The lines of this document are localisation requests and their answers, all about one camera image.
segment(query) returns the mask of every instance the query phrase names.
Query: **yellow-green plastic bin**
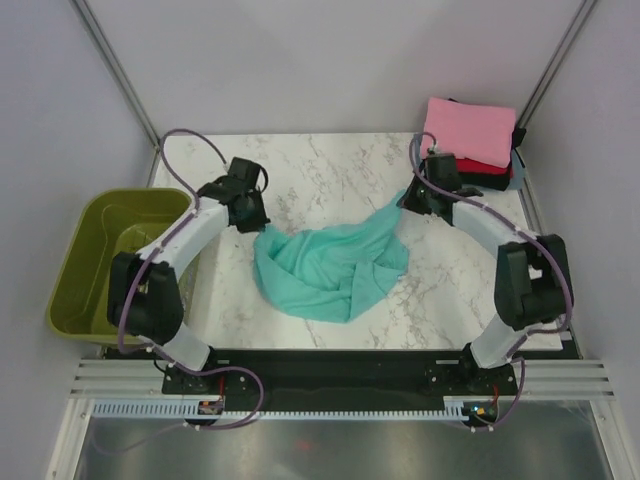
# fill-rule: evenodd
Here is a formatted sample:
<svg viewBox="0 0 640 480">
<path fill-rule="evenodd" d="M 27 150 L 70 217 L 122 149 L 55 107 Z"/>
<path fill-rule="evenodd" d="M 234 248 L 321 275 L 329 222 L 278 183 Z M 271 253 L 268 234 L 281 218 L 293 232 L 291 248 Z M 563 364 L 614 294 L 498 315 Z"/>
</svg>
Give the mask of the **yellow-green plastic bin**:
<svg viewBox="0 0 640 480">
<path fill-rule="evenodd" d="M 49 301 L 51 328 L 64 337 L 115 345 L 117 329 L 107 321 L 111 260 L 158 238 L 190 203 L 185 193 L 171 188 L 109 190 L 94 198 L 82 212 Z M 195 268 L 194 261 L 180 281 L 185 310 Z M 138 343 L 129 336 L 125 342 Z"/>
</svg>

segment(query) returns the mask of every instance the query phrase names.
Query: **marble tabletop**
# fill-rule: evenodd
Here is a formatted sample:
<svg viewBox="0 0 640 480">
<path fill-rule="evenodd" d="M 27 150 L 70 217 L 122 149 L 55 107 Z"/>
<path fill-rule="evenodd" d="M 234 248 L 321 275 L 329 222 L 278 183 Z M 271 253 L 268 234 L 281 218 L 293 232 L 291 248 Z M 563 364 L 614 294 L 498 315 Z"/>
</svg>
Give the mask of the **marble tabletop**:
<svg viewBox="0 0 640 480">
<path fill-rule="evenodd" d="M 293 234 L 356 223 L 387 204 L 412 178 L 410 134 L 211 136 L 228 160 L 243 157 L 269 172 L 267 215 Z M 199 188 L 224 174 L 197 138 L 166 143 L 173 168 Z M 161 164 L 156 187 L 179 187 Z M 526 226 L 518 193 L 485 200 Z M 217 348 L 460 349 L 495 313 L 495 260 L 439 218 L 404 212 L 397 236 L 409 248 L 409 270 L 388 297 L 349 324 L 305 320 L 271 307 L 252 277 L 255 234 L 228 228 L 200 256 L 187 323 Z M 525 349 L 560 349 L 557 335 L 531 338 Z"/>
</svg>

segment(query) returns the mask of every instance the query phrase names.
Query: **robotic arm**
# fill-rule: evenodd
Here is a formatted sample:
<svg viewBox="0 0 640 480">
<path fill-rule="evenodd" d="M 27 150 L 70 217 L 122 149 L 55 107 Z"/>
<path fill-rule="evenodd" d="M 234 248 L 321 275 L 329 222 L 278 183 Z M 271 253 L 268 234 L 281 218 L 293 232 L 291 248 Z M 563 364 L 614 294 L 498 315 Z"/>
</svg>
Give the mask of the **robotic arm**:
<svg viewBox="0 0 640 480">
<path fill-rule="evenodd" d="M 228 226 L 247 233 L 260 231 L 269 223 L 256 186 L 261 172 L 264 169 L 260 165 L 234 158 L 227 175 L 198 190 L 197 210 L 185 212 L 163 235 L 138 252 L 120 252 L 113 258 L 107 304 L 112 325 L 120 323 L 136 273 L 159 247 L 160 253 L 149 264 L 134 294 L 127 314 L 127 333 L 143 342 L 153 342 L 191 370 L 199 371 L 205 366 L 211 349 L 183 322 L 178 280 L 195 256 Z"/>
<path fill-rule="evenodd" d="M 474 188 L 462 188 L 453 155 L 432 154 L 427 160 L 420 170 L 432 184 L 460 197 L 482 196 Z M 419 214 L 438 215 L 496 258 L 496 314 L 485 331 L 464 347 L 459 372 L 463 379 L 509 363 L 528 334 L 543 330 L 566 311 L 562 288 L 549 262 L 484 208 L 440 195 L 418 177 L 414 177 L 399 206 Z M 528 233 L 556 260 L 573 299 L 564 241 L 557 235 Z"/>
</svg>

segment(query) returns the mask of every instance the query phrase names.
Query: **gray floor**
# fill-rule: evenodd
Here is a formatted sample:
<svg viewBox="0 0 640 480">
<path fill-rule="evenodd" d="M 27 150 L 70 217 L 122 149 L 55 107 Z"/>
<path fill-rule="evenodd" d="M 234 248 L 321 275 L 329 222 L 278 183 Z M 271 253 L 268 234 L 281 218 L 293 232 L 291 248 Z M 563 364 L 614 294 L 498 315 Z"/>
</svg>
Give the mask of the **gray floor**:
<svg viewBox="0 0 640 480">
<path fill-rule="evenodd" d="M 105 448 L 166 421 L 94 421 Z M 494 433 L 434 422 L 262 421 L 178 429 L 117 457 L 85 446 L 85 474 L 111 479 L 610 479 L 587 404 L 522 403 Z"/>
</svg>

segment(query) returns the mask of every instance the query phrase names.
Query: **turquoise cloth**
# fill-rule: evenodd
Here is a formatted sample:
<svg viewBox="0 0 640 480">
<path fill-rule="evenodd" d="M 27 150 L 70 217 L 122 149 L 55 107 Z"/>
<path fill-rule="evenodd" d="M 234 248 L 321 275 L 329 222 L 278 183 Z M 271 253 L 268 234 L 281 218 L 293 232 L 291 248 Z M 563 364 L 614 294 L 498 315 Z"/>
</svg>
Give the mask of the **turquoise cloth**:
<svg viewBox="0 0 640 480">
<path fill-rule="evenodd" d="M 292 237 L 269 225 L 253 245 L 262 295 L 289 315 L 346 323 L 382 300 L 406 273 L 409 251 L 394 230 L 399 193 L 359 225 Z"/>
</svg>

